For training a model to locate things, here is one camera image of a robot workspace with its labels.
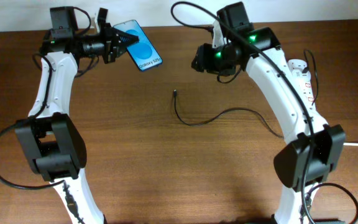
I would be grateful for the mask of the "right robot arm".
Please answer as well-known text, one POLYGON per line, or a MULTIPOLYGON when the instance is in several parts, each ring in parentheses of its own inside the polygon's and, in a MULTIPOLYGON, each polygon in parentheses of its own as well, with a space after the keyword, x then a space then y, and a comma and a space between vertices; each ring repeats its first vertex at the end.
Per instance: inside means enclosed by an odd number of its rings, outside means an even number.
POLYGON ((231 75, 240 67, 257 84, 285 141, 273 160, 283 185, 273 222, 313 223, 314 196, 337 167, 345 132, 317 112, 306 63, 287 60, 272 29, 255 29, 243 3, 220 9, 214 19, 213 43, 198 49, 192 66, 219 75, 231 75))

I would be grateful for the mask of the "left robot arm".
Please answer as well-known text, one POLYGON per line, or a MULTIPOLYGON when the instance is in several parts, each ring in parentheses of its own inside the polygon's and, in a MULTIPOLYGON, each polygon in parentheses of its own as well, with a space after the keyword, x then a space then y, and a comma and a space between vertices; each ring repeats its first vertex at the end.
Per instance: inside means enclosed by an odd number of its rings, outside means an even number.
POLYGON ((73 81, 82 58, 112 63, 138 37, 113 28, 108 11, 98 12, 96 34, 79 32, 74 7, 50 9, 52 28, 39 50, 41 71, 36 101, 27 120, 17 122, 16 136, 33 173, 59 194, 73 223, 106 223, 88 185, 86 145, 69 117, 73 81))

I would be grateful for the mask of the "blue screen smartphone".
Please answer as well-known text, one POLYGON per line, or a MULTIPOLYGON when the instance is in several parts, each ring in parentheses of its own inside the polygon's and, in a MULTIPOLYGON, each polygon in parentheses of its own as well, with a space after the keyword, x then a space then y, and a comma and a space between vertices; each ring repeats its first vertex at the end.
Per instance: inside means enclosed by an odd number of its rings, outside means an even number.
POLYGON ((163 63, 161 56, 136 20, 125 21, 113 27, 127 34, 138 36, 138 43, 129 46, 127 51, 141 72, 158 67, 163 63))

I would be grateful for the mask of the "white power strip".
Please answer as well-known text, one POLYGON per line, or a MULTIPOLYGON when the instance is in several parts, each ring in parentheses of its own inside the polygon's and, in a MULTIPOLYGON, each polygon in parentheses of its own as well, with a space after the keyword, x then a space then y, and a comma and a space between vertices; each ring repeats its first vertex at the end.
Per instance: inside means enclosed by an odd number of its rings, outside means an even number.
POLYGON ((308 71, 307 63, 300 59, 288 61, 288 68, 291 71, 293 86, 298 91, 306 107, 315 110, 313 89, 311 85, 311 73, 308 71))

